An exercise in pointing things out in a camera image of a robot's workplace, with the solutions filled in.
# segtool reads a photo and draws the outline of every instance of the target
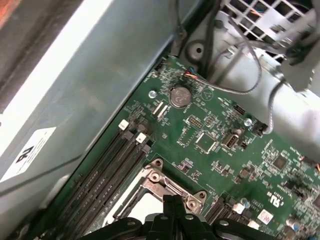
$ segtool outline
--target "motherboard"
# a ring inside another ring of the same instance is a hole
[[[173,56],[157,63],[34,235],[77,238],[141,214],[138,205],[154,199],[148,211],[157,213],[164,194],[180,194],[187,212],[209,224],[230,218],[279,240],[317,239],[320,166],[264,135],[265,124],[190,72],[197,75]]]

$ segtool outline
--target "gray metal panel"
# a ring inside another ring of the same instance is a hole
[[[168,44],[168,0],[129,2],[113,1],[1,156],[0,176],[35,130],[57,126],[29,169],[0,183],[0,239],[39,207],[58,179],[75,170],[81,161],[77,157]],[[198,3],[182,1],[181,15],[191,14]]]

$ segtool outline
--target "sticker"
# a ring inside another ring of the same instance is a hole
[[[265,225],[268,225],[268,223],[270,223],[271,219],[273,218],[274,216],[268,212],[267,210],[263,209],[259,216],[258,216],[258,219],[263,222]]]
[[[24,173],[35,160],[56,127],[42,128],[36,130],[15,158],[9,169],[5,172],[0,183]]]

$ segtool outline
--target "green circuit board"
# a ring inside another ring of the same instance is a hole
[[[281,233],[292,217],[306,232],[314,232],[320,225],[320,209],[315,206],[319,172],[302,163],[300,153],[275,133],[259,135],[261,123],[223,92],[184,77],[187,67],[177,58],[169,56],[162,64],[159,74],[150,72],[133,92],[48,211],[54,214],[62,205],[75,178],[90,169],[119,123],[134,117],[148,121],[153,145],[130,179],[141,166],[161,158],[166,175],[190,192],[207,192],[203,215],[219,196],[227,195],[237,202],[246,198],[251,219],[270,235]],[[191,93],[191,103],[184,108],[170,100],[177,86]],[[157,93],[154,98],[148,96],[150,91]],[[286,187],[291,180],[299,181],[305,195]]]

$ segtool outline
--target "capacitor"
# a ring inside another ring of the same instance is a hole
[[[246,208],[250,208],[250,202],[245,197],[241,198],[240,203]]]
[[[300,226],[301,226],[301,224],[297,220],[295,220],[293,218],[287,219],[286,220],[286,225],[288,227],[292,228],[292,230],[294,230],[295,232],[297,232],[299,230]]]

